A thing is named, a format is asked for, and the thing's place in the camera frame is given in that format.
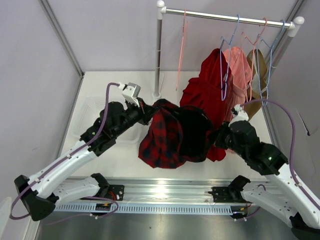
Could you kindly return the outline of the pink wire hanger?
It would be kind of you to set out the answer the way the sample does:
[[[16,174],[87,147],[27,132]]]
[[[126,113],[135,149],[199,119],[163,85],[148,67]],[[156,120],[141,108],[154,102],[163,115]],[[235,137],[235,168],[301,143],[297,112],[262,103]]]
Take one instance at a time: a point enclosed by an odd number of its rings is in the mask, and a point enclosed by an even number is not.
[[[181,38],[181,46],[180,46],[177,78],[176,78],[176,85],[175,85],[175,90],[176,91],[178,90],[180,76],[181,76],[181,68],[182,68],[182,63],[183,63],[183,55],[184,55],[184,47],[185,47],[187,29],[188,29],[188,21],[186,20],[186,10],[184,10],[184,13],[183,13],[183,25],[182,25],[182,38]]]

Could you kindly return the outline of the red navy plaid skirt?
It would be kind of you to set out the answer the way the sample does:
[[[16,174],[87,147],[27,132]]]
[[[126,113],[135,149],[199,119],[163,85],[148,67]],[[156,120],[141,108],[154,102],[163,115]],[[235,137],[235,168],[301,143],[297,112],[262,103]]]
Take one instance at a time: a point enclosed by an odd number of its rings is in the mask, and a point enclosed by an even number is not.
[[[138,148],[138,157],[152,168],[176,169],[206,160],[214,127],[195,106],[177,106],[166,99],[153,104],[155,114]]]

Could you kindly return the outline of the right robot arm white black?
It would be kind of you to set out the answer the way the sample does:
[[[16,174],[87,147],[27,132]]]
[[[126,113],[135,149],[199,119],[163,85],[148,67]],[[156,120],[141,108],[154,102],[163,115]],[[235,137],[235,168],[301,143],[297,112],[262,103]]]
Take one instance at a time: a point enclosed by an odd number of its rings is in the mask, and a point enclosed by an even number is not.
[[[245,120],[224,122],[208,136],[209,142],[220,149],[230,149],[260,175],[277,185],[285,195],[278,198],[239,175],[228,185],[228,196],[234,202],[253,203],[283,221],[299,240],[320,238],[318,201],[310,200],[302,184],[291,173],[287,157],[274,145],[261,142],[255,128]]]

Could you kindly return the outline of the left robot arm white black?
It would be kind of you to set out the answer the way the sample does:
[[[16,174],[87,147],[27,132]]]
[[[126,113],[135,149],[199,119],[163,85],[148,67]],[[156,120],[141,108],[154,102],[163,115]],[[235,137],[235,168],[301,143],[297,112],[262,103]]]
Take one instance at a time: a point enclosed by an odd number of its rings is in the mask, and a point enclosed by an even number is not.
[[[136,123],[147,125],[156,113],[156,108],[142,98],[137,103],[126,102],[126,106],[117,101],[107,103],[68,152],[38,173],[29,177],[20,175],[14,180],[18,199],[33,221],[46,218],[59,205],[92,197],[103,200],[110,195],[110,185],[100,173],[65,187],[61,183],[114,146],[117,138]]]

